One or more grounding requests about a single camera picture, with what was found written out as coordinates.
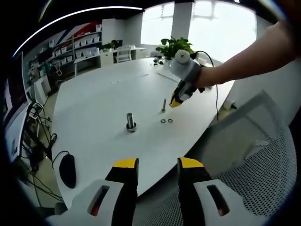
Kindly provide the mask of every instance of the metal bolt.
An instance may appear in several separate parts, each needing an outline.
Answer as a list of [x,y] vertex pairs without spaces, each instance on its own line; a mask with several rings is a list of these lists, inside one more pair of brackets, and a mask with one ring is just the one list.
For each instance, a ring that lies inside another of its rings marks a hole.
[[166,99],[163,101],[163,108],[161,109],[162,112],[165,112],[165,105],[166,105]]
[[137,124],[134,122],[133,114],[127,113],[127,130],[129,132],[135,132],[136,127],[137,127]]
[[132,113],[127,113],[127,124],[130,129],[134,128],[134,119]]

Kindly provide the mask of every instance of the computer mouse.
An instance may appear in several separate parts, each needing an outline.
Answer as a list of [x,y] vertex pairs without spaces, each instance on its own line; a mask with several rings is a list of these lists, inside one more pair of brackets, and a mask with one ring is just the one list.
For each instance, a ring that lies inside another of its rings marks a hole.
[[59,172],[62,181],[69,188],[75,188],[76,170],[74,156],[72,154],[65,155],[60,163]]

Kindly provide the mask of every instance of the table surface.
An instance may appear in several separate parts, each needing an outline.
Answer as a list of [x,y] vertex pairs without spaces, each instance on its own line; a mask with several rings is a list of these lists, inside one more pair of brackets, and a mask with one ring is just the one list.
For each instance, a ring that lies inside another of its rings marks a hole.
[[[171,109],[169,101],[178,78],[159,75],[152,58],[114,64],[75,77],[60,87],[54,110],[52,152],[67,150],[75,157],[77,184],[64,185],[59,176],[61,154],[54,162],[58,186],[68,208],[76,194],[96,179],[104,179],[115,161],[138,157],[141,195],[177,164],[216,115],[216,88],[195,94]],[[233,81],[219,85],[218,108]],[[163,99],[167,99],[162,113]],[[133,113],[137,131],[126,130]],[[161,123],[173,119],[173,123]]]

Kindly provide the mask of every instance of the wrist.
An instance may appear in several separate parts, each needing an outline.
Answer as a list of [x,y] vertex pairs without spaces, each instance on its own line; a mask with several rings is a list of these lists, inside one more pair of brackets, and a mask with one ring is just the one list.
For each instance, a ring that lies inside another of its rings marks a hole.
[[203,67],[198,75],[196,86],[198,88],[214,86],[220,84],[218,80],[218,72],[215,67]]

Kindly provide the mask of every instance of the bright window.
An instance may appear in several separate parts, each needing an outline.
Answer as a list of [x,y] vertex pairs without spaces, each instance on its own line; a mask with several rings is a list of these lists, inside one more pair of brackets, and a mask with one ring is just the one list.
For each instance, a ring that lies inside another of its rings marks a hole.
[[225,62],[256,40],[256,14],[237,4],[222,1],[195,1],[189,41],[194,51],[203,50]]
[[173,27],[174,2],[148,8],[143,13],[141,44],[159,45],[168,39]]

